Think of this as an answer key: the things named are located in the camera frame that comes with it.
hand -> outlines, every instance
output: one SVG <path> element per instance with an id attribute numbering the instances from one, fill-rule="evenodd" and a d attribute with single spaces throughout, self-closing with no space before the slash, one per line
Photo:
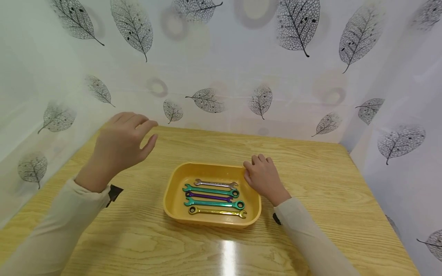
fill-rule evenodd
<path id="1" fill-rule="evenodd" d="M 141 141 L 157 125 L 156 121 L 133 112 L 113 116 L 98 135 L 94 153 L 75 182 L 91 192 L 102 192 L 115 175 L 147 158 L 158 135 L 152 135 L 143 148 Z"/>
<path id="2" fill-rule="evenodd" d="M 251 163 L 244 161 L 247 183 L 261 196 L 267 198 L 273 206 L 278 206 L 292 198 L 279 179 L 278 171 L 270 157 L 259 154 L 251 157 Z"/>

plastic tray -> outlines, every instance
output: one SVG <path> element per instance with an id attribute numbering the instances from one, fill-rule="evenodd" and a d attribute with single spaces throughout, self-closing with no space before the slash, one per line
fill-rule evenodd
<path id="1" fill-rule="evenodd" d="M 184 163 L 177 167 L 169 179 L 163 199 L 163 208 L 166 214 L 181 223 L 194 223 L 209 226 L 245 228 L 254 223 L 261 214 L 261 197 L 253 190 L 244 179 L 245 169 L 240 166 L 226 166 L 204 163 Z M 186 201 L 184 184 L 195 186 L 195 179 L 199 178 L 208 182 L 238 183 L 237 189 L 240 192 L 238 198 L 245 203 L 244 210 L 247 212 L 246 218 L 238 216 L 227 216 L 217 214 L 189 214 L 189 207 L 184 205 Z M 207 200 L 204 198 L 194 198 L 196 200 Z M 233 208 L 197 206 L 199 208 L 213 208 L 226 211 L 236 211 Z"/>

purple wrench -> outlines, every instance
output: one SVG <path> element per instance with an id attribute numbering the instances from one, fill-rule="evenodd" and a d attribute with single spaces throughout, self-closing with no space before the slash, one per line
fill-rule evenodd
<path id="1" fill-rule="evenodd" d="M 217 197 L 217 196 L 211 196 L 211 195 L 203 195 L 201 193 L 192 193 L 191 191 L 186 192 L 186 197 L 203 197 L 203 198 L 210 198 L 210 199 L 218 199 L 222 201 L 232 202 L 233 197 Z"/>

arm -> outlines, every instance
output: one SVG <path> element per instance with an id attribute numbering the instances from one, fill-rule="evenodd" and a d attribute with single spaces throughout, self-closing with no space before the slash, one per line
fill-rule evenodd
<path id="1" fill-rule="evenodd" d="M 358 271 L 340 250 L 327 238 L 313 221 L 302 203 L 292 198 L 279 179 L 278 171 L 270 157 L 252 156 L 251 163 L 244 162 L 244 178 L 260 195 L 275 206 L 281 224 L 306 259 L 315 276 L 358 276 Z"/>
<path id="2" fill-rule="evenodd" d="M 2 276 L 58 276 L 89 224 L 109 203 L 107 184 L 120 171 L 145 160 L 155 146 L 152 135 L 141 141 L 157 122 L 135 113 L 112 117 L 97 138 L 94 153 L 75 180 L 52 202 L 43 221 L 0 268 Z"/>

wooden table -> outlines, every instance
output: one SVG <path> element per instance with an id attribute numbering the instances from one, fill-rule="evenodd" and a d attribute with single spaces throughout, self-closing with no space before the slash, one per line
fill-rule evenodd
<path id="1" fill-rule="evenodd" d="M 168 179 L 179 164 L 241 165 L 273 158 L 289 192 L 362 275 L 418 275 L 345 148 L 338 144 L 158 127 L 156 148 L 120 173 L 124 188 L 81 237 L 63 275 L 310 275 L 273 208 L 242 230 L 180 224 L 163 212 Z M 93 151 L 92 137 L 0 232 L 0 263 L 42 219 L 65 180 Z"/>

